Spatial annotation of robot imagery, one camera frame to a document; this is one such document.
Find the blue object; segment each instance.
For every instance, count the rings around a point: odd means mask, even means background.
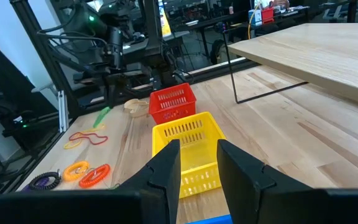
[[[189,224],[233,224],[233,222],[231,220],[230,215],[224,215],[221,217],[209,218],[207,220],[201,220],[201,221],[192,222]]]
[[[251,18],[252,14],[254,13],[255,9],[251,9],[248,11],[248,18]],[[260,9],[257,9],[252,20],[251,24],[254,26],[262,25],[262,13]]]

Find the red rubber band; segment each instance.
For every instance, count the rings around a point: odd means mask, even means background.
[[[92,141],[92,139],[91,138],[89,138],[88,136],[91,136],[91,135],[93,135],[93,136],[96,136],[97,138],[100,138],[100,139],[104,139],[103,141],[101,141],[101,142],[93,142]],[[91,142],[91,144],[92,145],[98,145],[98,144],[102,144],[102,143],[104,143],[104,142],[106,142],[108,139],[109,139],[109,137],[107,137],[107,136],[98,136],[97,134],[95,134],[95,133],[81,133],[81,132],[77,132],[77,133],[74,133],[74,134],[72,134],[69,138],[68,138],[68,140],[70,140],[70,141],[74,141],[74,140],[77,140],[77,139],[89,139],[89,141]]]
[[[82,188],[92,187],[93,185],[99,183],[103,178],[105,178],[110,172],[110,166],[108,164],[101,165],[96,170],[96,175],[94,175],[94,170],[89,172],[80,180],[78,184]]]

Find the white wall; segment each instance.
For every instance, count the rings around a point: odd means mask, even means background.
[[[42,28],[57,25],[46,1],[29,0]],[[51,81],[9,0],[0,0],[0,50],[35,87],[44,86]],[[57,99],[50,90],[44,90],[42,94],[57,108]],[[4,161],[19,146],[12,137],[4,138],[2,131],[0,124],[0,159]]]

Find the desk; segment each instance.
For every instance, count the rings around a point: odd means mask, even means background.
[[[185,31],[185,30],[191,31],[191,30],[195,30],[195,29],[198,30],[201,33],[201,38],[203,39],[205,56],[207,58],[209,58],[208,46],[206,45],[205,32],[204,32],[205,27],[213,26],[218,22],[229,21],[229,20],[235,19],[240,16],[244,16],[244,18],[248,18],[247,12],[241,11],[241,12],[236,12],[231,15],[221,16],[221,17],[217,17],[217,18],[212,18],[207,21],[198,22],[196,25],[193,25],[193,26],[183,25],[183,26],[176,28],[175,31]]]
[[[358,24],[303,24],[229,51],[358,101]]]
[[[234,74],[237,93],[245,98],[298,83],[265,66]],[[230,75],[191,86],[197,112],[210,111],[227,139],[281,172],[312,187],[358,187],[358,105],[312,84],[237,105]],[[64,150],[70,135],[92,127],[98,113],[79,117],[22,183],[36,175],[64,169],[82,160],[92,167],[108,163],[114,172],[105,183],[114,186],[135,174],[152,156],[151,116],[132,119],[117,106],[105,117],[98,146],[83,143]],[[93,189],[105,189],[104,183]],[[79,189],[78,181],[62,182],[57,190]],[[179,201],[178,223],[228,214],[222,189]]]

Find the black metal table leg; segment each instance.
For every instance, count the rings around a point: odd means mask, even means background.
[[[268,93],[264,93],[264,94],[261,94],[261,95],[253,96],[253,97],[246,98],[246,99],[244,99],[244,100],[240,100],[240,101],[239,101],[238,98],[237,98],[236,84],[234,83],[233,70],[232,70],[232,67],[231,67],[230,55],[229,55],[229,48],[227,47],[227,41],[226,41],[225,32],[223,32],[222,35],[223,35],[223,40],[224,40],[224,47],[225,47],[225,49],[226,49],[227,63],[229,64],[229,70],[230,70],[230,76],[231,76],[231,83],[232,83],[232,85],[233,85],[234,99],[236,100],[236,103],[237,103],[237,104],[245,103],[245,102],[248,102],[248,101],[251,101],[251,100],[255,100],[255,99],[258,99],[258,98],[261,98],[261,97],[264,97],[264,96],[269,96],[269,95],[274,94],[274,93],[279,93],[279,92],[284,91],[284,90],[289,90],[289,89],[292,89],[292,88],[294,88],[294,87],[298,87],[298,86],[302,86],[302,85],[308,84],[308,82],[301,82],[301,83],[297,83],[297,84],[294,84],[294,85],[287,86],[287,87],[285,87],[285,88],[281,88],[281,89],[278,89],[278,90],[270,91],[270,92],[268,92]]]
[[[203,39],[203,44],[204,44],[204,50],[205,50],[205,56],[206,58],[209,59],[209,52],[208,52],[208,46],[206,45],[206,39],[205,39],[205,32],[204,32],[204,27],[198,29],[199,32],[201,33],[201,38]]]

